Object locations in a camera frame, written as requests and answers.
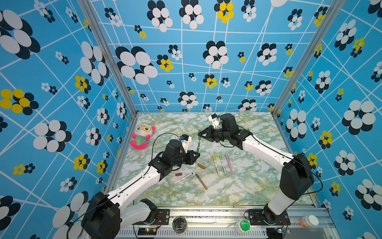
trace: brown marker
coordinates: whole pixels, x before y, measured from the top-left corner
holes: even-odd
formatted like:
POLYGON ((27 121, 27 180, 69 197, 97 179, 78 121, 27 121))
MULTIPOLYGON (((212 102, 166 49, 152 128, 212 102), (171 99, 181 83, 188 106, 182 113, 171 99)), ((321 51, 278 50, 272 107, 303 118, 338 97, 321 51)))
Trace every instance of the brown marker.
POLYGON ((199 176, 196 174, 196 172, 195 172, 195 175, 197 176, 197 178, 199 179, 199 181, 203 185, 203 187, 207 190, 207 186, 203 183, 202 179, 199 178, 199 176))
POLYGON ((204 167, 203 165, 201 164, 197 164, 199 167, 201 167, 202 169, 206 169, 206 167, 204 167))

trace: white pen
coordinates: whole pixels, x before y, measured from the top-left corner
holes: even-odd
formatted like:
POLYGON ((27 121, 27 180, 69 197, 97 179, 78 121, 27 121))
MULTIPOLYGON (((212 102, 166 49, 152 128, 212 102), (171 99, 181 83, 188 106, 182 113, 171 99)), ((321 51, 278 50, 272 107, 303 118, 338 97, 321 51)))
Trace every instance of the white pen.
POLYGON ((194 174, 193 172, 190 173, 190 174, 187 174, 186 176, 184 176, 183 178, 179 179, 178 181, 175 181, 173 184, 178 183, 178 182, 182 181, 183 179, 185 179, 185 178, 187 178, 187 177, 189 177, 189 176, 191 176, 193 174, 194 174))

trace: yellow marker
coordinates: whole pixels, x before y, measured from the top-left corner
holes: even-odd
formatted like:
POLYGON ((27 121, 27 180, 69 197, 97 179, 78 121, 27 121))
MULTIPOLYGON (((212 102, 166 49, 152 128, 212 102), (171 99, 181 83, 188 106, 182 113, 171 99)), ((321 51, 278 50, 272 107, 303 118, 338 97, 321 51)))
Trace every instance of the yellow marker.
POLYGON ((215 167, 216 167, 217 175, 220 176, 219 169, 217 168, 217 164, 216 164, 215 155, 213 154, 212 157, 214 158, 214 163, 215 163, 215 167))

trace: stuffed toy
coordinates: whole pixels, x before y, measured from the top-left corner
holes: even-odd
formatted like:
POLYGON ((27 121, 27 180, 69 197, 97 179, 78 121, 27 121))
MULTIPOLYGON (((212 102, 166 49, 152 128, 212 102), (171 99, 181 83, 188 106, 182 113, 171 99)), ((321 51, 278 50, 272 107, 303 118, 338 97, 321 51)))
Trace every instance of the stuffed toy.
POLYGON ((130 145, 138 150, 146 148, 147 140, 151 138, 151 135, 155 129, 156 128, 154 126, 137 126, 137 128, 135 129, 135 133, 132 135, 133 140, 130 142, 130 145))

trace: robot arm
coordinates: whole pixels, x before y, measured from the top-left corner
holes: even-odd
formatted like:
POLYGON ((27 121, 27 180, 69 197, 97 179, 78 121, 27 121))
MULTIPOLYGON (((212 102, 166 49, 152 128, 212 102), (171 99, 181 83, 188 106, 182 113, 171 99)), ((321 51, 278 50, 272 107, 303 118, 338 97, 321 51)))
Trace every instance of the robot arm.
POLYGON ((191 137, 188 135, 182 135, 180 141, 170 140, 165 151, 157 154, 132 180, 106 195, 101 192, 94 195, 88 207, 90 210, 81 223, 90 237, 112 239, 120 228, 140 221, 151 223, 156 216, 157 207, 150 200, 143 199, 134 206, 129 204, 147 188, 171 173, 174 166, 194 164, 200 154, 188 150, 190 143, 191 137))
POLYGON ((240 130, 235 117, 231 114, 221 116, 213 114, 209 117, 209 121, 212 125, 201 131, 198 134, 200 137, 211 142, 228 140, 233 146, 253 153, 281 173, 280 190, 264 207, 266 223, 274 224, 278 221, 279 215, 314 183, 312 173, 307 170, 309 163, 304 155, 295 156, 286 153, 263 142, 250 131, 240 130))

